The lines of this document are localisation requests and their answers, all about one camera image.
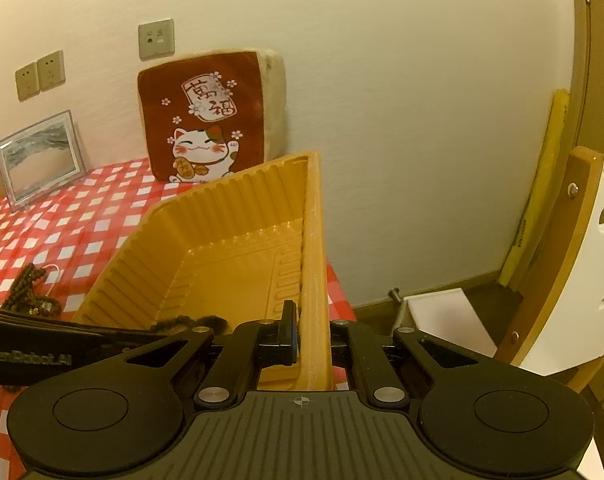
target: white wall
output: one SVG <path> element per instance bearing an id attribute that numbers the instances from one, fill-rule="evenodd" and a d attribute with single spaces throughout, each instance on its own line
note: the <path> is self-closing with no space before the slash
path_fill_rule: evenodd
<path id="1" fill-rule="evenodd" d="M 501 266 L 569 85 L 572 0 L 0 0 L 0 138 L 71 108 L 90 165 L 143 156 L 137 26 L 168 17 L 176 55 L 284 55 L 288 149 L 322 152 L 353 304 Z M 13 72 L 59 48 L 66 84 L 19 103 Z"/>

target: wall plate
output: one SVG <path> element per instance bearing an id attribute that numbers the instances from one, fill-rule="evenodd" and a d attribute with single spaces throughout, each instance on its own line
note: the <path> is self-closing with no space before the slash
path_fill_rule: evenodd
<path id="1" fill-rule="evenodd" d="M 38 79 L 42 91 L 53 88 L 66 81 L 64 75 L 64 57 L 61 50 L 38 59 Z"/>
<path id="2" fill-rule="evenodd" d="M 173 19 L 138 25 L 138 45 L 141 60 L 175 54 Z"/>
<path id="3" fill-rule="evenodd" d="M 20 101 L 24 101 L 40 93 L 38 69 L 34 62 L 15 71 L 15 88 L 18 91 L 18 99 Z"/>

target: lucky cat illustration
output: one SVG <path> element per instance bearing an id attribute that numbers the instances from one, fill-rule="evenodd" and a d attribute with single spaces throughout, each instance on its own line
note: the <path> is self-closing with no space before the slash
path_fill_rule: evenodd
<path id="1" fill-rule="evenodd" d="M 177 176 L 171 175 L 171 182 L 210 182 L 233 173 L 230 167 L 240 144 L 236 140 L 226 142 L 218 124 L 190 132 L 176 128 L 172 142 Z"/>

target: ribbed black surface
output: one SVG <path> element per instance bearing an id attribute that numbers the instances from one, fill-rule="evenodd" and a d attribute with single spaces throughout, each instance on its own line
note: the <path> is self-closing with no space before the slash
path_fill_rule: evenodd
<path id="1" fill-rule="evenodd" d="M 44 478 L 36 473 L 26 475 L 28 480 Z M 371 410 L 359 402 L 355 392 L 251 392 L 237 408 L 196 417 L 186 436 L 170 452 L 120 478 L 470 480 L 479 477 L 459 471 L 433 455 L 403 415 Z M 578 478 L 581 477 L 571 472 L 557 477 Z"/>

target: maneki-neko cushion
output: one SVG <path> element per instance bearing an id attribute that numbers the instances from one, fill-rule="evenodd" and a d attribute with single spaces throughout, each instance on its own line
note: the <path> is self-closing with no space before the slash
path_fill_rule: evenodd
<path id="1" fill-rule="evenodd" d="M 212 51 L 138 75 L 151 170 L 210 182 L 281 155 L 284 63 L 272 50 Z"/>

